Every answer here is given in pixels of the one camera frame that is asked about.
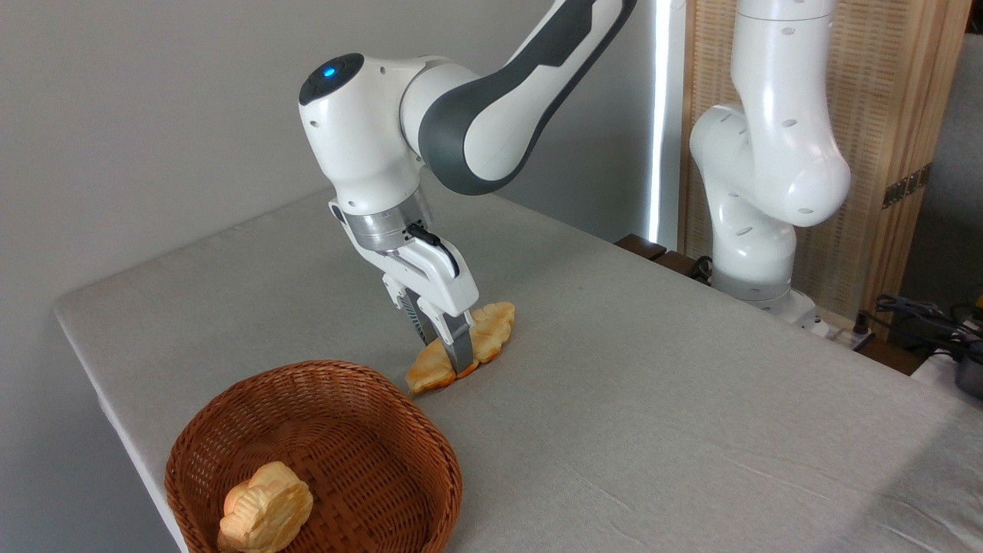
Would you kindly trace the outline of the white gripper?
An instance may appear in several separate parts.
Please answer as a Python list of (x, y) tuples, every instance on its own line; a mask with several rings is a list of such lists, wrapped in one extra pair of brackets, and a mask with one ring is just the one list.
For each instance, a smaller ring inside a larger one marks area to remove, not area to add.
[(424, 344), (437, 339), (445, 349), (454, 374), (462, 376), (474, 362), (469, 309), (480, 294), (467, 263), (450, 243), (445, 249), (411, 238), (390, 252), (368, 250), (357, 242), (354, 217), (329, 202), (336, 218), (344, 217), (344, 231), (359, 255), (378, 267), (382, 281), (396, 305), (409, 318)]

